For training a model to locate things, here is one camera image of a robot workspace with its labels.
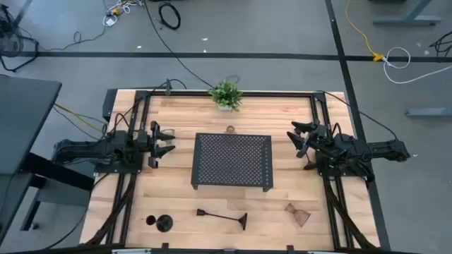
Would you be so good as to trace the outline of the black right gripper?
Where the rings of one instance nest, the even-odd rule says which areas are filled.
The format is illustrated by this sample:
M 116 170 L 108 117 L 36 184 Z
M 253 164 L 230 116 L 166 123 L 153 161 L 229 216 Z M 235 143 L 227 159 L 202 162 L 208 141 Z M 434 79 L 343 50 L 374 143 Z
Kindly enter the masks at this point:
M 287 132 L 287 136 L 294 144 L 298 158 L 303 158 L 307 154 L 307 150 L 314 143 L 319 143 L 321 141 L 328 139 L 328 129 L 325 125 L 319 123 L 300 123 L 292 121 L 291 124 L 294 126 L 295 133 Z M 296 133 L 305 134 L 304 137 L 297 135 Z

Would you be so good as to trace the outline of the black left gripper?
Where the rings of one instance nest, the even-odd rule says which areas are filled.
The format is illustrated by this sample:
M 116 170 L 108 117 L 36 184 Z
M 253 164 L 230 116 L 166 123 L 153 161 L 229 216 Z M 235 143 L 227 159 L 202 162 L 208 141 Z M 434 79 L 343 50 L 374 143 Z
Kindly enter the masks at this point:
M 164 146 L 160 147 L 157 146 L 157 137 L 155 134 L 155 131 L 157 130 L 157 122 L 151 121 L 150 122 L 150 130 L 151 135 L 148 135 L 147 132 L 144 129 L 140 129 L 138 131 L 138 137 L 136 139 L 136 143 L 138 146 L 138 151 L 140 153 L 149 152 L 150 156 L 148 159 L 148 166 L 156 169 L 158 168 L 158 162 L 156 160 L 157 158 L 162 158 L 164 155 L 166 155 L 168 152 L 172 151 L 175 146 Z M 175 139 L 175 130 L 174 129 L 160 129 L 157 133 L 159 140 L 173 140 Z

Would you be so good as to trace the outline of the clear ribbed glass candle holder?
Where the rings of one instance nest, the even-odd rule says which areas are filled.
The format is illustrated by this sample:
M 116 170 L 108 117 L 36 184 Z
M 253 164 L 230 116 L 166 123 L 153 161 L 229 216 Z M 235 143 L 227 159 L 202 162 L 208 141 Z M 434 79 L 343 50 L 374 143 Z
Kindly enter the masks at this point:
M 161 133 L 164 133 L 165 135 L 173 135 L 173 136 L 175 136 L 175 130 L 174 129 L 164 129 L 164 130 L 161 130 Z M 170 146 L 170 145 L 173 145 L 173 141 L 174 141 L 174 139 L 172 139 L 172 140 L 165 140 L 164 143 L 165 143 L 166 146 Z

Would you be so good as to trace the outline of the black perforated metal shelf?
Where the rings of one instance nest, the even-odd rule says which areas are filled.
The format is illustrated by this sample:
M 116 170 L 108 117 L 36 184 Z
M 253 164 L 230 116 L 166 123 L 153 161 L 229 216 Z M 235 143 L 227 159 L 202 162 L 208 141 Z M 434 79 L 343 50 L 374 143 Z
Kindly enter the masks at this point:
M 272 139 L 269 135 L 197 133 L 191 172 L 199 186 L 273 188 Z

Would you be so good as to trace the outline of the green plant in white pot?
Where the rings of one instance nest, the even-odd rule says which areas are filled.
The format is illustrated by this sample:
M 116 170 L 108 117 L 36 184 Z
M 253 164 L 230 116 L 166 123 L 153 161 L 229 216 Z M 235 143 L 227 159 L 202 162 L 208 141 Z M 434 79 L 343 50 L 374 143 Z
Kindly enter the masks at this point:
M 243 92 L 239 90 L 236 82 L 224 80 L 217 86 L 209 89 L 208 94 L 219 107 L 239 111 L 242 104 Z

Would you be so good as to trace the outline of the black plunger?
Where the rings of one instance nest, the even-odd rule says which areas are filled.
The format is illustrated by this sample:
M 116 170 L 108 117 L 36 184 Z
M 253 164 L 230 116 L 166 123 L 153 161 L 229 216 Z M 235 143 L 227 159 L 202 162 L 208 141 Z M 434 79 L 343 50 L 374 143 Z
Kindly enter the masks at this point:
M 229 219 L 229 220 L 233 220 L 233 221 L 237 221 L 239 222 L 239 224 L 241 225 L 241 228 L 243 231 L 246 230 L 246 224 L 247 224 L 247 219 L 248 219 L 248 214 L 245 213 L 243 216 L 241 216 L 238 219 L 232 218 L 232 217 L 226 217 L 226 216 L 222 216 L 222 215 L 218 215 L 218 214 L 211 214 L 209 212 L 206 212 L 205 210 L 202 209 L 197 209 L 196 210 L 196 215 L 197 216 L 211 216 L 211 217 L 218 217 L 218 218 L 223 218 L 223 219 Z

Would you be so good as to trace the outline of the grey table leg base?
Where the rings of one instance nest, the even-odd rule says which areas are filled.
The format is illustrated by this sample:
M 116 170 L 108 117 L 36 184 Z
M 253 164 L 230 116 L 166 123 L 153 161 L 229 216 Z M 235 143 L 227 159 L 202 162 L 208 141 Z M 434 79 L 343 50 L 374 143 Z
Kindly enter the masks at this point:
M 401 16 L 378 16 L 374 25 L 435 26 L 442 21 L 438 16 L 423 16 L 423 10 L 432 0 L 417 0 L 411 11 Z
M 405 112 L 407 117 L 452 117 L 452 107 L 410 108 Z

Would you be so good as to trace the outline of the dark grey desk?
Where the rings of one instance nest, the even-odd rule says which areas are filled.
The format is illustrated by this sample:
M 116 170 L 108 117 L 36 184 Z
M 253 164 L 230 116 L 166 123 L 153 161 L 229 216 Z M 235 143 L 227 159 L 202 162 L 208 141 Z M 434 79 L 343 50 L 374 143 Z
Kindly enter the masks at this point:
M 89 191 L 94 179 L 31 152 L 62 83 L 0 75 L 0 245 L 29 187 L 51 179 Z

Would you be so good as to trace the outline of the black metal table frame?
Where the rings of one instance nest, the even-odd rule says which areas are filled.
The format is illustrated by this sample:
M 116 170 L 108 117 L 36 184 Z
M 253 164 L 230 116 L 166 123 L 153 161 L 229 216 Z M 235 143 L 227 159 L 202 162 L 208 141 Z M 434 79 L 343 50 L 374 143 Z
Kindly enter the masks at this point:
M 237 112 L 218 109 L 205 90 L 156 90 L 150 99 L 148 120 L 175 130 L 173 151 L 157 169 L 144 167 L 138 175 L 131 208 L 127 244 L 170 248 L 330 250 L 333 248 L 323 181 L 316 171 L 304 169 L 287 136 L 292 121 L 339 123 L 352 132 L 343 93 L 246 91 Z M 197 133 L 221 133 L 233 126 L 240 134 L 269 135 L 272 139 L 273 188 L 191 186 L 191 168 Z M 300 227 L 285 207 L 311 213 Z M 237 221 L 197 216 L 202 209 L 235 219 L 248 214 L 246 230 Z M 148 226 L 149 215 L 168 214 L 172 228 L 159 232 Z

